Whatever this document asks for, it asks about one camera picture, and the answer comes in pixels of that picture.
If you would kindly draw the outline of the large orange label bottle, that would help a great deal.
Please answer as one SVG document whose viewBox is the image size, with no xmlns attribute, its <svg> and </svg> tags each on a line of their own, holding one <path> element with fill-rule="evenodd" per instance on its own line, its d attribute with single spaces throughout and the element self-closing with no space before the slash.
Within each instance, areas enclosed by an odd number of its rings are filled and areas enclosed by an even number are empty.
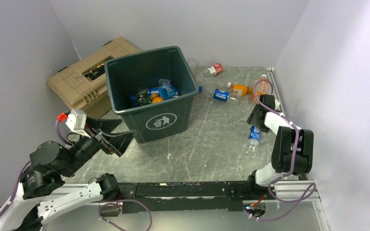
<svg viewBox="0 0 370 231">
<path fill-rule="evenodd" d="M 252 92 L 251 95 L 251 101 L 254 104 L 257 104 L 256 96 L 260 98 L 261 95 L 263 94 L 273 94 L 273 87 L 270 82 L 266 81 L 268 80 L 266 74 L 262 74 L 260 78 L 254 83 L 254 91 Z"/>
</svg>

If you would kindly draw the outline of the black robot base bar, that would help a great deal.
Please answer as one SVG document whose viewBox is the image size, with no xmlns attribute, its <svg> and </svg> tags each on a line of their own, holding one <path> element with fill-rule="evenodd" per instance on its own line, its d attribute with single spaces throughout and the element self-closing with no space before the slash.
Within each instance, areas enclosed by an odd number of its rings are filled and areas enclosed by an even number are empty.
<svg viewBox="0 0 370 231">
<path fill-rule="evenodd" d="M 239 212 L 248 203 L 270 199 L 268 189 L 245 181 L 119 182 L 102 202 L 122 201 L 123 214 L 150 211 L 216 210 Z"/>
</svg>

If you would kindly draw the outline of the crushed clear blue label bottle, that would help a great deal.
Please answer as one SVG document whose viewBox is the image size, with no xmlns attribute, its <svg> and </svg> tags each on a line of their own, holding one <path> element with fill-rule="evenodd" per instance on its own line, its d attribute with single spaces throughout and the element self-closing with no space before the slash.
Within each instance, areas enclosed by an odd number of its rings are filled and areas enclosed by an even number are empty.
<svg viewBox="0 0 370 231">
<path fill-rule="evenodd" d="M 179 96 L 178 90 L 171 84 L 169 79 L 159 79 L 158 82 L 159 96 L 164 100 Z"/>
</svg>

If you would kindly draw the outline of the amber orange tea bottle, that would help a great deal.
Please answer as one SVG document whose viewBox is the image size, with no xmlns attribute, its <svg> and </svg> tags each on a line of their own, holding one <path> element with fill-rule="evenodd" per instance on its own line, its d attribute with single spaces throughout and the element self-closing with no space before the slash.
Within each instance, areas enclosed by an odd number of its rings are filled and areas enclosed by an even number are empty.
<svg viewBox="0 0 370 231">
<path fill-rule="evenodd" d="M 150 95 L 150 99 L 152 103 L 159 103 L 164 101 L 164 99 L 156 92 Z"/>
</svg>

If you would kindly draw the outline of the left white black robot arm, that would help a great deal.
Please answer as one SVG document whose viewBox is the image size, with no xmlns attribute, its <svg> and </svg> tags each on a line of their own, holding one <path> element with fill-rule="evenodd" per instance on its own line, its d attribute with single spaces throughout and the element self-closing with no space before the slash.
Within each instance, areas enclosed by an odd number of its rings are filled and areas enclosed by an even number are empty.
<svg viewBox="0 0 370 231">
<path fill-rule="evenodd" d="M 65 118 L 70 135 L 64 144 L 46 141 L 29 156 L 20 171 L 8 200 L 0 207 L 0 231 L 38 231 L 51 218 L 91 202 L 113 202 L 121 197 L 117 179 L 105 173 L 81 190 L 51 200 L 98 151 L 122 156 L 135 137 L 135 131 L 115 133 L 121 119 Z"/>
</svg>

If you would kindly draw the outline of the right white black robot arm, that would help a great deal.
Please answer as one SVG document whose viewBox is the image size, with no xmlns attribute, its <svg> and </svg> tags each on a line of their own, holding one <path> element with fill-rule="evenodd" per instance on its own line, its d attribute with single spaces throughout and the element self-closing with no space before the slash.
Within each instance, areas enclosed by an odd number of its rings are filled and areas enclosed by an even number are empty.
<svg viewBox="0 0 370 231">
<path fill-rule="evenodd" d="M 253 172 L 255 181 L 246 187 L 247 196 L 252 200 L 264 195 L 264 186 L 290 175 L 308 174 L 312 169 L 313 131 L 292 123 L 276 110 L 277 105 L 273 95 L 263 94 L 247 119 L 252 126 L 251 140 L 259 140 L 257 132 L 273 132 L 276 136 L 270 162 Z"/>
</svg>

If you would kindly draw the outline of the orange juice bottle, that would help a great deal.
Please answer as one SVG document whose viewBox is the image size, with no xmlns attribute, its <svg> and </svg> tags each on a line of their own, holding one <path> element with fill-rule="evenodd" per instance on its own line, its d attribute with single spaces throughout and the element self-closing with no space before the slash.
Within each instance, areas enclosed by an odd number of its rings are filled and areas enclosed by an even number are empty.
<svg viewBox="0 0 370 231">
<path fill-rule="evenodd" d="M 252 94 L 253 88 L 241 84 L 231 84 L 229 87 L 230 94 L 234 97 L 242 97 Z"/>
</svg>

